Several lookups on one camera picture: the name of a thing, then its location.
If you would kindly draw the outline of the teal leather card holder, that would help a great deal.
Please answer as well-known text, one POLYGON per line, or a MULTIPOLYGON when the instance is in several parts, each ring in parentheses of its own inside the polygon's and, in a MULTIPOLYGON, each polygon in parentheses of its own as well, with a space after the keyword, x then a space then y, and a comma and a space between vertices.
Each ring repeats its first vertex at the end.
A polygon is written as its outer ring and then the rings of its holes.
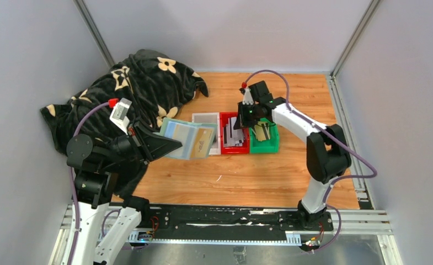
POLYGON ((198 123, 191 123, 187 121, 164 118, 162 122, 162 126, 159 132, 159 135, 178 140, 183 146, 171 153, 165 155, 167 158, 179 159, 179 160, 187 160, 185 155, 188 151, 188 144, 186 143, 190 140, 190 130, 196 126, 202 126, 198 123))

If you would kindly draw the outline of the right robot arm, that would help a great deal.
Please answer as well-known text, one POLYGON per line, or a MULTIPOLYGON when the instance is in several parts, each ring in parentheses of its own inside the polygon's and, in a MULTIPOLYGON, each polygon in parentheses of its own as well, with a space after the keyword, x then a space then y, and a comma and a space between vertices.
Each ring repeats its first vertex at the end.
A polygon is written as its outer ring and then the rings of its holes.
POLYGON ((306 166, 311 176, 308 189, 298 202, 293 217, 286 224, 312 230, 324 218, 326 200, 334 180, 351 166, 351 156, 342 127, 325 125, 298 111, 287 99, 274 98, 264 81, 252 85, 243 83, 234 128, 255 128, 266 118, 287 129, 306 144, 306 166))

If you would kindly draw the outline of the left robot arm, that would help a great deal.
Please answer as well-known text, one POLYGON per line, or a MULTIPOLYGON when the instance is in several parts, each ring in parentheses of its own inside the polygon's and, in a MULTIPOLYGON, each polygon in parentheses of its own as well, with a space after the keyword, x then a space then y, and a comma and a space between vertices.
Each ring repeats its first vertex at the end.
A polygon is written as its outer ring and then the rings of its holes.
POLYGON ((97 244, 119 170, 128 162, 147 165, 182 147, 182 143, 157 135, 140 121, 131 124, 124 135, 101 142, 86 134, 75 135, 67 144, 67 165, 73 180, 73 206, 70 235, 63 264, 112 264, 126 239, 136 227, 147 227, 153 220, 147 199, 125 199, 109 232, 97 244))

